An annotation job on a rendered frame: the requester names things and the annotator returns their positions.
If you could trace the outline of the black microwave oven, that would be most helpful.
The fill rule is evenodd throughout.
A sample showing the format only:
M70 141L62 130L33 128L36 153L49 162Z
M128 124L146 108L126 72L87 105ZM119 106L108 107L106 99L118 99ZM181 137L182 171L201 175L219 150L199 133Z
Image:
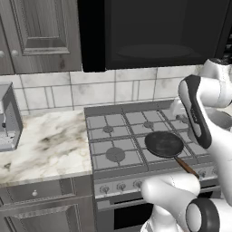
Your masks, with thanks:
M232 64L232 0L78 0L82 68Z

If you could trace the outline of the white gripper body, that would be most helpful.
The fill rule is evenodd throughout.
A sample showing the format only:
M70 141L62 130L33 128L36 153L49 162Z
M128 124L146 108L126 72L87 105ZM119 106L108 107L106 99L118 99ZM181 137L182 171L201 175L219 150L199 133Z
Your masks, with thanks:
M171 104L171 111L174 116L185 115L186 111L180 98L176 98Z

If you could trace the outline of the grey wall cupboard door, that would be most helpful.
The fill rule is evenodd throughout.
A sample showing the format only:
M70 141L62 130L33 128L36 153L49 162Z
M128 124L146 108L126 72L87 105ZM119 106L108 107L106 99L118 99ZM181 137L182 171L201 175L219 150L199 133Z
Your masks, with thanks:
M0 75L15 74L11 48L8 42L9 28L7 19L11 13L10 0L0 0L0 51L5 53L5 57L0 58Z
M11 0L23 73L80 71L77 0Z

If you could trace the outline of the grey metal toaster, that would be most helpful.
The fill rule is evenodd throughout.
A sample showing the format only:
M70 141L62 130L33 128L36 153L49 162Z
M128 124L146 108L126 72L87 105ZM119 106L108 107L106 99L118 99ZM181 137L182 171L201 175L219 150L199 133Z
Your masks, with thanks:
M16 150L23 122L12 82L0 82L0 152Z

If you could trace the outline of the grey metal pot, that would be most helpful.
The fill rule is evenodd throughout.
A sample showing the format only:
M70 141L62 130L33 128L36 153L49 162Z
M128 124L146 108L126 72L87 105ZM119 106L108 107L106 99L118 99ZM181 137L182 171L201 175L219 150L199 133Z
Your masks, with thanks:
M206 109L206 113L210 123L214 123L219 128L226 131L230 131L232 128L232 116L230 116L227 112L215 109Z

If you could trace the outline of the grey drawer front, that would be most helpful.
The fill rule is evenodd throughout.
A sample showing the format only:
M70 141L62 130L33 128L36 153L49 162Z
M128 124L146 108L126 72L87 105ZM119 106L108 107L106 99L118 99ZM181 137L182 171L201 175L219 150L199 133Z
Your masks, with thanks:
M38 193L36 197L32 195L34 190L37 190ZM74 195L71 179L57 179L4 187L0 188L0 206L40 199L59 198L68 195Z

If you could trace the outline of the black oven door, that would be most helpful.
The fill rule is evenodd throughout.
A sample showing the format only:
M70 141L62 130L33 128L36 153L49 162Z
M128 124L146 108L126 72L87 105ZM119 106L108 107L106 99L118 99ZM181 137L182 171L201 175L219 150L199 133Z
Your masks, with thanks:
M116 208L104 211L97 209L97 231L140 232L142 225L150 218L151 213L152 209L147 210L145 207Z

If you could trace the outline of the grey base cupboard door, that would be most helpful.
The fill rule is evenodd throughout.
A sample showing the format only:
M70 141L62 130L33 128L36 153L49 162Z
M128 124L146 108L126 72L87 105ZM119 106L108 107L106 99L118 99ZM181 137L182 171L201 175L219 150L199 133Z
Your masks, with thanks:
M0 232L82 232L75 205L0 213Z

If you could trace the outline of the grey gas stove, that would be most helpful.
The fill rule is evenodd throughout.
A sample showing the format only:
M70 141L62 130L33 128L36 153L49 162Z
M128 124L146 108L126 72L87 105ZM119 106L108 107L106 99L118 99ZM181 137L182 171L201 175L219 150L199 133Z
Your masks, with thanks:
M146 149L144 139L153 131L169 131L181 138L184 149L179 157L197 174L206 171L205 178L199 177L202 189L219 186L217 175L212 174L212 159L189 139L187 118L174 116L170 105L170 101L152 101L84 110L95 200L140 192L133 187L135 180L184 171L174 159L158 158ZM119 183L126 184L123 191L117 189ZM107 194L101 193L102 186L110 188Z

